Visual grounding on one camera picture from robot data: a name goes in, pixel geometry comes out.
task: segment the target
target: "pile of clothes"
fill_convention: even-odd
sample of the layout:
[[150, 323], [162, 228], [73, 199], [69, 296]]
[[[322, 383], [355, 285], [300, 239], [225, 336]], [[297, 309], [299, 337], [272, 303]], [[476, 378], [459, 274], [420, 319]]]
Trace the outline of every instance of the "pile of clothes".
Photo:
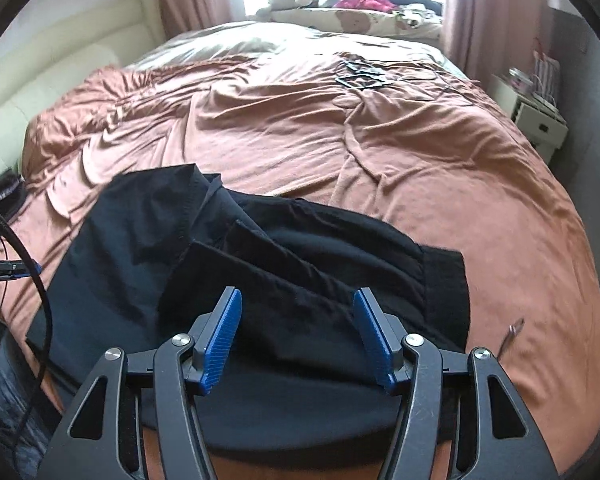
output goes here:
[[389, 14], [393, 14], [394, 12], [408, 12], [425, 19], [442, 16], [443, 10], [442, 4], [433, 0], [269, 0], [269, 4], [260, 9], [256, 15], [260, 18], [265, 18], [272, 11], [299, 9], [302, 7], [364, 9]]

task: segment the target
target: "upholstered headboard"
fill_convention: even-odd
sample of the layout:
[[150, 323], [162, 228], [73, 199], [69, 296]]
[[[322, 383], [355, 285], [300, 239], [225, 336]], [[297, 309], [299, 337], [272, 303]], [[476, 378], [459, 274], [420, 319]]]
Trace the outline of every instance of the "upholstered headboard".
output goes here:
[[27, 123], [93, 70], [125, 66], [165, 41], [158, 0], [72, 16], [0, 59], [0, 174], [15, 168]]

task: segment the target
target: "brown bedsheet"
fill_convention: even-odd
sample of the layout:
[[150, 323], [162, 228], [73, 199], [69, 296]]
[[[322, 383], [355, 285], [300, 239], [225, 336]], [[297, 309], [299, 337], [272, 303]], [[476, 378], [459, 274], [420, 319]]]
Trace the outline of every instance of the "brown bedsheet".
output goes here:
[[[565, 471], [600, 426], [600, 290], [573, 204], [470, 82], [436, 74], [433, 64], [386, 62], [401, 81], [354, 91], [334, 81], [342, 56], [93, 73], [31, 122], [23, 157], [31, 196], [14, 230], [49, 284], [113, 176], [195, 162], [222, 173], [229, 188], [347, 208], [419, 243], [459, 250], [471, 297], [468, 347], [497, 349], [507, 326], [525, 317], [502, 364]], [[29, 281], [11, 283], [4, 317], [34, 369], [24, 338], [38, 307]], [[51, 381], [45, 391], [59, 405]], [[147, 435], [156, 469], [155, 435]], [[370, 479], [379, 467], [216, 465], [221, 479]]]

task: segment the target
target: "red clothing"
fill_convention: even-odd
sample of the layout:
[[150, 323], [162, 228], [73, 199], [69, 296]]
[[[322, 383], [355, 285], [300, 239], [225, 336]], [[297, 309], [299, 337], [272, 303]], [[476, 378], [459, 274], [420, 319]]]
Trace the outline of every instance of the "red clothing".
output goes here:
[[380, 12], [391, 13], [398, 6], [392, 4], [389, 0], [340, 0], [334, 5], [339, 9], [366, 9], [379, 10]]

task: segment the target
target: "drawer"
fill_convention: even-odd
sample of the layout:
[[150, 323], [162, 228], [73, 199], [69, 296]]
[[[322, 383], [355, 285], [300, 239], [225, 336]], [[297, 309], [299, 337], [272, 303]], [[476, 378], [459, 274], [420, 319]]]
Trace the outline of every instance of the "drawer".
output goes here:
[[569, 129], [535, 108], [522, 103], [515, 118], [516, 126], [530, 140], [560, 148]]

